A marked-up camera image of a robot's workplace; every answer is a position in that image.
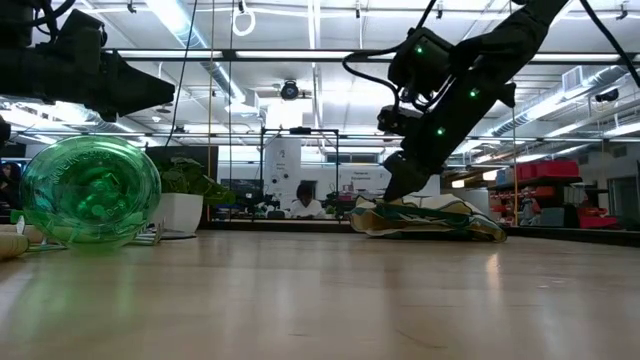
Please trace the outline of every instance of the black hair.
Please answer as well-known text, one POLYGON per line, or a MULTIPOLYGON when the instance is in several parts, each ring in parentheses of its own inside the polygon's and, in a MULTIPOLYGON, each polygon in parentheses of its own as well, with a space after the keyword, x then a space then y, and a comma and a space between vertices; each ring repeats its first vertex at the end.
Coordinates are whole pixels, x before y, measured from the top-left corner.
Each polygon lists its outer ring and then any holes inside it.
POLYGON ((311 188, 311 185, 305 184, 305 183, 298 185, 298 190, 296 191, 296 197, 300 199, 303 196, 308 196, 310 198, 313 198, 313 189, 311 188))

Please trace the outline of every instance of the fluorescent light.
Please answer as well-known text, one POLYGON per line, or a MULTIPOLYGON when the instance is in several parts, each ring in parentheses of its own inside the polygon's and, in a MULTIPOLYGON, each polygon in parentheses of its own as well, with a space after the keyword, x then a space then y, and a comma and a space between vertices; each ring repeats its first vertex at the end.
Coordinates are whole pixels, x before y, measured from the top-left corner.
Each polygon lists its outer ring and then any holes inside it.
POLYGON ((171 32, 189 31, 191 20, 185 16, 184 10, 176 0, 148 0, 146 3, 171 32))
POLYGON ((566 134, 568 132, 571 132, 571 131, 577 129, 578 127, 579 126, 577 124, 571 124, 571 125, 563 126, 560 129, 557 129, 557 130, 554 130, 554 131, 548 133, 544 137, 555 137, 555 136, 564 135, 564 134, 566 134))
POLYGON ((113 125, 115 125, 115 126, 119 127, 120 129, 122 129, 122 130, 124 130, 124 131, 126 131, 126 132, 136 132, 136 131, 135 131, 135 130, 133 130, 132 128, 130 128, 130 127, 128 127, 128 126, 125 126, 125 125, 122 125, 122 124, 120 124, 120 123, 118 123, 118 122, 113 123, 113 125))
POLYGON ((600 139, 595 139, 595 138, 585 138, 585 139, 581 139, 581 138, 545 138, 544 141, 547 142, 582 142, 582 143, 594 143, 594 142, 601 142, 602 140, 600 139))
POLYGON ((487 162, 487 161, 491 161, 493 160, 493 156, 491 155, 482 155, 479 158, 477 158, 474 163, 479 164, 479 163, 483 163, 483 162, 487 162))
POLYGON ((516 162, 529 162, 529 161, 534 161, 534 160, 538 160, 538 159, 542 159, 543 157, 549 156, 549 154, 531 154, 531 155, 523 155, 523 156, 519 156, 516 159, 516 162))
MULTIPOLYGON (((118 54, 124 58, 184 58, 184 50, 118 50, 118 54)), ((187 59, 219 59, 222 57, 222 51, 210 51, 200 49, 189 49, 187 59)))
POLYGON ((342 59, 348 51, 236 51, 239 58, 259 59, 342 59))
POLYGON ((25 139, 38 141, 47 145, 55 144, 57 142, 56 139, 52 139, 50 137, 42 136, 42 135, 35 135, 35 136, 20 135, 20 136, 22 136, 25 139))
POLYGON ((617 61, 620 59, 618 54, 537 54, 533 57, 533 61, 617 61))
POLYGON ((619 136, 619 135, 629 134, 636 131, 640 131, 640 122, 619 126, 613 130, 607 131, 604 134, 606 136, 619 136))
POLYGON ((580 150, 580 149, 582 149, 582 148, 585 148, 586 146, 587 146, 587 145, 574 146, 574 147, 572 147, 572 148, 568 148, 568 149, 565 149, 565 150, 562 150, 562 151, 558 151, 558 152, 556 153, 556 155, 567 155, 567 154, 571 154, 572 152, 577 151, 577 150, 580 150))
POLYGON ((489 171, 482 174, 482 180, 484 181, 495 181, 498 177, 498 170, 489 171))

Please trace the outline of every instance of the wooden table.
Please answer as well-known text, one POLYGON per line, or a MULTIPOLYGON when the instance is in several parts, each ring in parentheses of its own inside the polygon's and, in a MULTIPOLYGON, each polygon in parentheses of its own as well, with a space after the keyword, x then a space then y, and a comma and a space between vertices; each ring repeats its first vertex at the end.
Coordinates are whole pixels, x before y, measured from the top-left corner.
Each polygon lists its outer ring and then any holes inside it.
POLYGON ((640 250, 204 232, 0 263, 2 360, 635 359, 640 250))

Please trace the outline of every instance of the woman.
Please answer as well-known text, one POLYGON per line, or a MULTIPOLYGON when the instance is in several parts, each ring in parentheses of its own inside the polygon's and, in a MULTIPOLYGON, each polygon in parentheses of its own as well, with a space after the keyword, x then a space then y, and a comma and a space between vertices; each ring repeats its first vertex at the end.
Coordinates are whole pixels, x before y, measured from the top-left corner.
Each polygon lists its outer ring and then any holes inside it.
POLYGON ((22 210, 20 203, 20 180, 22 169, 16 163, 2 164, 0 174, 0 200, 9 204, 11 209, 22 210))
POLYGON ((322 218, 324 209, 320 201, 313 199, 313 189, 308 184, 300 184, 296 191, 297 201, 294 201, 291 209, 291 217, 294 219, 322 218))

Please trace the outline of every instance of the white pot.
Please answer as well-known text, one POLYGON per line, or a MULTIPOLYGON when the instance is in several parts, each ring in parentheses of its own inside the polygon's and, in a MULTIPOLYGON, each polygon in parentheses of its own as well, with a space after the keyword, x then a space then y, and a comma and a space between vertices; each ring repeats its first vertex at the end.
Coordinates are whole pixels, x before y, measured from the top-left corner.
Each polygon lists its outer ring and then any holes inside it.
POLYGON ((201 195, 162 194, 152 221, 159 224, 164 219, 167 230, 194 233, 202 216, 202 202, 201 195))

